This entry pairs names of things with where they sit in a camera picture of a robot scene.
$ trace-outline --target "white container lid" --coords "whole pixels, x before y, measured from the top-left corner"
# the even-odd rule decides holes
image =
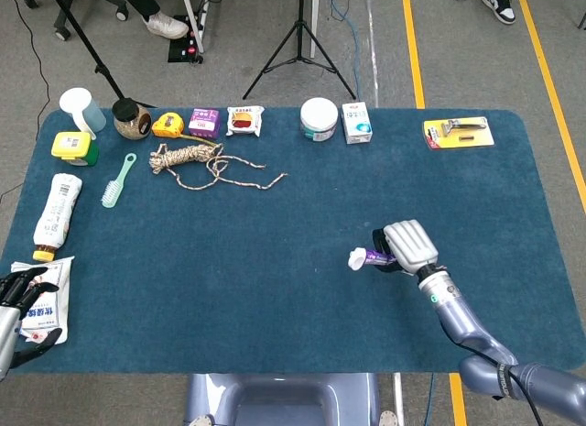
[[[311,98],[301,106],[301,122],[314,131],[329,130],[338,122],[338,107],[326,98]]]

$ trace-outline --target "white bottle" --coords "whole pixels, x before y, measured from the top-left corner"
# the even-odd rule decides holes
[[[81,185],[81,179],[71,174],[53,176],[49,198],[33,236],[37,247],[33,254],[34,260],[45,263],[52,261],[55,251],[65,243]]]

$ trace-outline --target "rope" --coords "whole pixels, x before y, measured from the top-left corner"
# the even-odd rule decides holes
[[[218,180],[247,188],[257,188],[258,190],[270,190],[275,183],[277,183],[285,176],[287,176],[287,173],[282,172],[275,179],[273,179],[273,181],[271,181],[268,185],[265,186],[259,185],[258,183],[252,183],[247,181],[226,179],[222,177],[222,173],[225,169],[228,168],[228,163],[230,159],[237,160],[255,169],[264,169],[266,165],[258,165],[253,162],[249,162],[244,158],[239,158],[237,156],[225,156],[222,154],[222,152],[222,144],[218,144],[215,146],[197,145],[170,151],[167,148],[167,144],[160,144],[156,152],[150,153],[150,159],[148,160],[148,164],[153,169],[153,173],[155,174],[158,174],[163,169],[165,169],[167,172],[172,174],[173,177],[175,177],[177,184],[181,188],[185,188],[186,190],[190,191],[205,190],[206,188],[210,188],[212,185],[215,185],[218,182]],[[205,167],[212,174],[213,180],[201,186],[186,185],[181,181],[180,175],[173,169],[171,169],[171,167],[175,165],[180,165],[181,163],[187,163],[192,161],[205,163]]]

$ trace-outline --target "black shoe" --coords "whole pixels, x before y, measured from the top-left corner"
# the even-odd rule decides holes
[[[515,13],[511,7],[511,0],[483,0],[483,3],[493,10],[494,16],[501,23],[506,25],[515,23]]]

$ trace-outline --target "white cup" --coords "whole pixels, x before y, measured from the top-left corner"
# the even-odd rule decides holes
[[[102,130],[106,125],[106,118],[92,99],[89,90],[82,87],[69,89],[59,99],[61,110],[73,118],[75,125],[81,130],[92,135]]]

